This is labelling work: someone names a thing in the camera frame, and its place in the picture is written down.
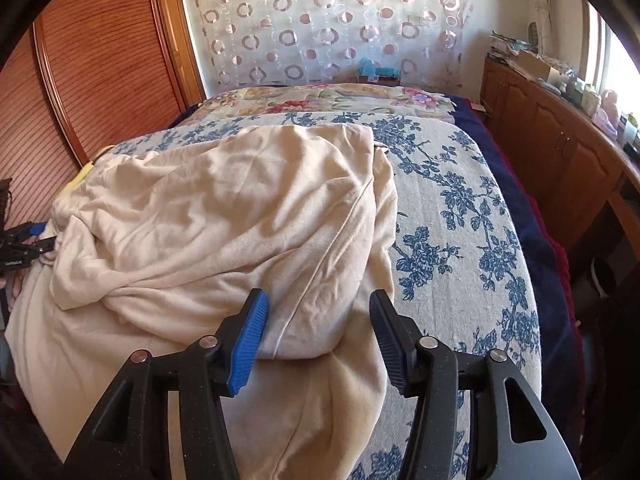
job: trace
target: wooden wardrobe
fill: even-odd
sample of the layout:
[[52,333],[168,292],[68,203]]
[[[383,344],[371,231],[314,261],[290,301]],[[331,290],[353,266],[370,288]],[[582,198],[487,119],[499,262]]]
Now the wooden wardrobe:
[[0,72],[0,178],[8,225],[44,220],[104,146],[186,109],[157,0],[52,0]]

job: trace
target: navy blue blanket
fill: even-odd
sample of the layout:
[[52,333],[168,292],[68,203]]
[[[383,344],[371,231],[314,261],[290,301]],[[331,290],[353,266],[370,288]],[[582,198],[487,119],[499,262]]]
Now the navy blue blanket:
[[584,374],[577,351],[574,322],[558,272],[556,252],[541,230],[522,185],[508,167],[489,131],[466,99],[451,99],[456,104],[456,126],[468,133],[482,151],[516,227],[538,306],[542,402],[577,460],[584,403],[580,385]]

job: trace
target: beige blanket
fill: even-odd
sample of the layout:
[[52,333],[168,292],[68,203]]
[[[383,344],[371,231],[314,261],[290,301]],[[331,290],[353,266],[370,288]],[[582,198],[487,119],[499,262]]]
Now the beige blanket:
[[258,126],[98,164],[53,206],[8,327],[18,379],[64,458],[138,348],[213,333],[254,286],[270,314],[249,384],[224,402],[243,479],[343,479],[380,414],[368,316],[393,293],[392,168],[352,124]]

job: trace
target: curtain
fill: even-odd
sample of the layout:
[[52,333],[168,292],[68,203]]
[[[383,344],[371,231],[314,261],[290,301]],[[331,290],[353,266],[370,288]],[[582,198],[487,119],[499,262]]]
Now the curtain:
[[538,28],[538,49],[545,56],[556,56],[556,40],[549,12],[551,0],[533,0]]
[[360,60],[401,83],[460,84],[472,0],[183,0],[207,96],[267,84],[354,81]]

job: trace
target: black clamp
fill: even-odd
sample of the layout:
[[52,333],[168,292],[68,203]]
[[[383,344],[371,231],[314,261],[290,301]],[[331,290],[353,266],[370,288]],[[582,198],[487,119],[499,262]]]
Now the black clamp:
[[542,403],[508,355],[455,352],[400,316],[384,290],[369,313],[389,379],[418,397],[398,480],[448,480],[459,390],[470,390],[467,480],[578,480],[575,463]]
[[33,222],[4,230],[4,217],[11,196],[9,184],[10,178],[0,180],[0,271],[31,267],[31,262],[41,254],[52,251],[56,242],[56,237],[51,237],[33,244],[23,244],[23,241],[35,236],[34,231],[39,224]]
[[248,381],[267,315],[267,296],[254,288],[215,335],[183,352],[133,352],[85,422],[60,479],[169,480],[167,397],[178,391],[187,478],[239,480],[220,397]]

